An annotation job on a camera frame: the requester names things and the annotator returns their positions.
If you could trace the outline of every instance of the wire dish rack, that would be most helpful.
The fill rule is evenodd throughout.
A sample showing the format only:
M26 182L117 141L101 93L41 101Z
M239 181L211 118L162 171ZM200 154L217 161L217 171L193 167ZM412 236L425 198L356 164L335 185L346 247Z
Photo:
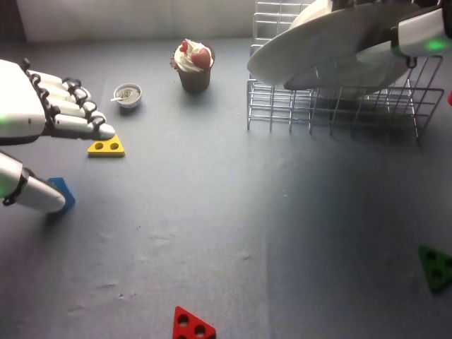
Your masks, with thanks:
M285 32L307 4L256 1L254 43L250 56L276 35ZM286 90L252 78L247 82L247 128L251 121L327 126L329 134L342 129L355 136L358 131L388 133L409 128L419 141L441 100L444 90L431 88L442 63L441 56L419 58L395 83L378 92L370 87L342 86L311 90ZM356 91L354 99L343 93Z

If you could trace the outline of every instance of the green triangle block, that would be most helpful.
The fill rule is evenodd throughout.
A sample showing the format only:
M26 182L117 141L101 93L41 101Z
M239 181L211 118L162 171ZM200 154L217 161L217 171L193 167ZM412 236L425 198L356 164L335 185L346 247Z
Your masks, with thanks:
M452 283L452 256L427 246L419 247L419 255L432 292L440 292Z

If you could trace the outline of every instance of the round hole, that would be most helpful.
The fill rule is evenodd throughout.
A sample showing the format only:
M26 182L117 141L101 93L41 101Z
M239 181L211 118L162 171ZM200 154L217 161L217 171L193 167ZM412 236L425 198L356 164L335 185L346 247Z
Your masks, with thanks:
M432 272L433 278L441 279L443 277L443 273L440 270L434 269Z
M202 325L197 325L197 327L195 327L195 334L197 337L202 338L206 334L206 328Z
M436 253L432 252L432 251L428 251L426 257L429 260L436 260Z
M189 324L189 317L186 314L181 314L179 318L177 318L177 323L180 326L187 326Z

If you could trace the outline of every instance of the red triangle block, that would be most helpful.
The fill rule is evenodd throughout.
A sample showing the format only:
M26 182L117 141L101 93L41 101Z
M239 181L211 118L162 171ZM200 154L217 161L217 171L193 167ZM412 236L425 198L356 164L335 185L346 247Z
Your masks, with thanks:
M180 306L174 312L172 339L214 339L216 330Z

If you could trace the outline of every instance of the yellow triangle block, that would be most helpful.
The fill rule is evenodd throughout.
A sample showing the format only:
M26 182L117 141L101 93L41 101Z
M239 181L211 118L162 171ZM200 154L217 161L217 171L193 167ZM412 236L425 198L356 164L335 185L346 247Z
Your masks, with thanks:
M118 136L106 141L96 141L88 149L89 157L124 157L125 154Z

